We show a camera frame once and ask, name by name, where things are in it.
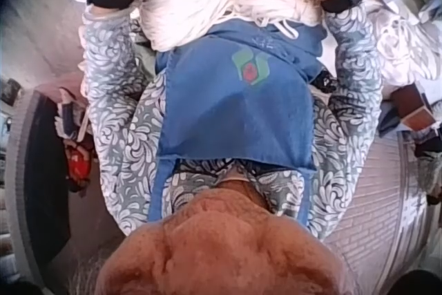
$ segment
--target patterned shirt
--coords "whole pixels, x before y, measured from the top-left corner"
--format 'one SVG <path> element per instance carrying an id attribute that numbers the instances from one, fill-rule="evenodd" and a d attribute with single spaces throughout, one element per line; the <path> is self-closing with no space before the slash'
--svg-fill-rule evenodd
<path id="1" fill-rule="evenodd" d="M 363 4 L 326 14 L 338 42 L 338 89 L 328 105 L 314 97 L 316 174 L 309 190 L 307 228 L 327 237 L 343 217 L 373 142 L 381 103 L 380 60 Z M 84 15 L 86 82 L 90 120 L 100 163 L 106 207 L 127 235 L 147 221 L 157 171 L 157 147 L 167 103 L 164 73 L 152 82 L 135 61 L 129 10 Z M 166 181 L 162 216 L 171 215 L 202 190 L 214 187 L 235 167 L 278 216 L 297 218 L 305 181 L 297 171 L 266 171 L 244 160 L 183 160 Z"/>

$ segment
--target brick floor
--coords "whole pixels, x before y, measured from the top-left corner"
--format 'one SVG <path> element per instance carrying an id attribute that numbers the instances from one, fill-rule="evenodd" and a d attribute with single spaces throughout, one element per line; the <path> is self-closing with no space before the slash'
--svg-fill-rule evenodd
<path id="1" fill-rule="evenodd" d="M 327 242 L 344 255 L 364 294 L 372 295 L 394 244 L 401 208 L 401 157 L 396 136 L 376 138 L 353 202 Z"/>
<path id="2" fill-rule="evenodd" d="M 427 242 L 433 210 L 416 174 L 412 144 L 398 136 L 376 138 L 352 204 L 327 239 L 364 295 L 384 294 Z"/>

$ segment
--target green logo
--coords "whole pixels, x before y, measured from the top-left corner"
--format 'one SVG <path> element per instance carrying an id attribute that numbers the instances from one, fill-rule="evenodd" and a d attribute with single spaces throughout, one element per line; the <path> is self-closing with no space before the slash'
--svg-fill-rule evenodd
<path id="1" fill-rule="evenodd" d="M 238 69 L 241 81 L 255 85 L 266 79 L 270 74 L 269 55 L 258 53 L 256 56 L 250 48 L 244 47 L 232 56 L 233 63 Z"/>

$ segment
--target skein of yarn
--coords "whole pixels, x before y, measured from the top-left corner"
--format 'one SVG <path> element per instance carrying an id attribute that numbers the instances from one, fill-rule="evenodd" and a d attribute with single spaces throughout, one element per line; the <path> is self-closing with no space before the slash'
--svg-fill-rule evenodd
<path id="1" fill-rule="evenodd" d="M 315 26 L 322 21 L 318 0 L 141 0 L 140 21 L 153 50 L 166 52 L 204 36 L 230 19 L 275 25 L 295 39 L 289 22 Z"/>

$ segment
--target neck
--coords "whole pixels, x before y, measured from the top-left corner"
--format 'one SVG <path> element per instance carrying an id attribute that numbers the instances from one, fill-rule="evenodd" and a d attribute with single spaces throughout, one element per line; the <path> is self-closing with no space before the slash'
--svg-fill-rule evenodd
<path id="1" fill-rule="evenodd" d="M 263 209 L 269 210 L 267 202 L 265 199 L 256 191 L 250 182 L 240 181 L 240 180 L 228 180 L 223 181 L 218 185 L 220 189 L 230 189 L 241 193 L 247 197 L 254 204 L 262 207 Z"/>

